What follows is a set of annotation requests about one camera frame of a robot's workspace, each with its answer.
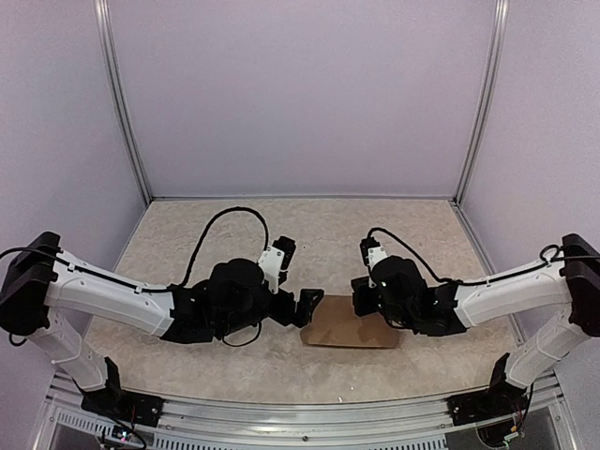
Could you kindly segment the brown cardboard box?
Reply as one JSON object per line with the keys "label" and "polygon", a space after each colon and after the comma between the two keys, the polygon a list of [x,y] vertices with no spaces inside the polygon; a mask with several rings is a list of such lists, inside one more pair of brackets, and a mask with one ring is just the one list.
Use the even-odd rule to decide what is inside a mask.
{"label": "brown cardboard box", "polygon": [[353,298],[327,294],[315,308],[311,323],[300,330],[303,344],[344,349],[395,349],[400,333],[379,313],[358,317]]}

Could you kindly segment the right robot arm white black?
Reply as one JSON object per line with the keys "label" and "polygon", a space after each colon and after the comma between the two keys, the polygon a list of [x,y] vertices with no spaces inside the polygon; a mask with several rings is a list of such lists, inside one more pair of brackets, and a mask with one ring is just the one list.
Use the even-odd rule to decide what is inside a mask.
{"label": "right robot arm white black", "polygon": [[422,276],[427,263],[417,252],[389,255],[371,234],[360,252],[367,275],[351,282],[354,313],[378,313],[393,329],[441,338],[521,311],[558,307],[522,347],[495,363],[479,397],[487,415],[502,414],[541,373],[599,335],[599,253],[576,233],[516,269],[477,280],[438,277],[434,286]]}

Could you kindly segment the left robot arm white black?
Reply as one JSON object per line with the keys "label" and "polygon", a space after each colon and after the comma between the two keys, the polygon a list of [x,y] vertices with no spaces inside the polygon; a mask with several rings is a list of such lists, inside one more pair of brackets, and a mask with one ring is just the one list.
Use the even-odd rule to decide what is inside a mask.
{"label": "left robot arm white black", "polygon": [[321,289],[299,294],[281,288],[295,252],[285,236],[254,262],[235,258],[214,266],[196,285],[147,284],[102,270],[61,249],[44,232],[27,247],[11,248],[1,287],[1,327],[34,342],[81,391],[113,417],[125,415],[131,397],[117,365],[92,350],[62,315],[72,309],[137,328],[161,340],[189,345],[223,341],[265,319],[282,326],[310,324]]}

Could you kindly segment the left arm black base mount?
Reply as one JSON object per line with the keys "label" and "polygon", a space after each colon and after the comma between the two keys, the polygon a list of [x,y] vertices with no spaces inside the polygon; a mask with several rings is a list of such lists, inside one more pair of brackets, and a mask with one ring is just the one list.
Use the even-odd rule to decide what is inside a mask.
{"label": "left arm black base mount", "polygon": [[155,428],[162,414],[165,400],[162,397],[124,390],[114,396],[105,389],[82,391],[82,408],[120,422]]}

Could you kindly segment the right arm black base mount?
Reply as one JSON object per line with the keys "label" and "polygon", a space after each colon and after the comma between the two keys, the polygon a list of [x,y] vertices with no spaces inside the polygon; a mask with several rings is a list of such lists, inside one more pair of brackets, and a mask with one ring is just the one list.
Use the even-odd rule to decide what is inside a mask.
{"label": "right arm black base mount", "polygon": [[487,389],[457,394],[446,399],[455,427],[524,411],[528,402],[525,391],[517,391],[514,396],[513,394],[490,394]]}

